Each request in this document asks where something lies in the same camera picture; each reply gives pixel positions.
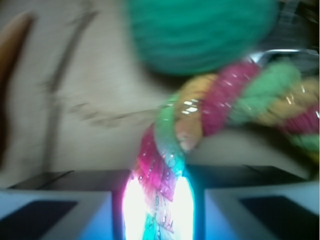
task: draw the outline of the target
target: twisted rope toy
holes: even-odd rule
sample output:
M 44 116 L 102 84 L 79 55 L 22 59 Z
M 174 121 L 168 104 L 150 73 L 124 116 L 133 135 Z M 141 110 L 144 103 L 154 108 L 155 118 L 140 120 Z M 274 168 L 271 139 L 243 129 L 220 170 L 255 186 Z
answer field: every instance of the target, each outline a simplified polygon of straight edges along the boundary
M 174 239 L 170 206 L 186 153 L 225 125 L 250 122 L 279 129 L 319 163 L 319 80 L 302 79 L 289 62 L 241 61 L 188 81 L 141 141 L 133 176 L 148 207 L 143 239 Z

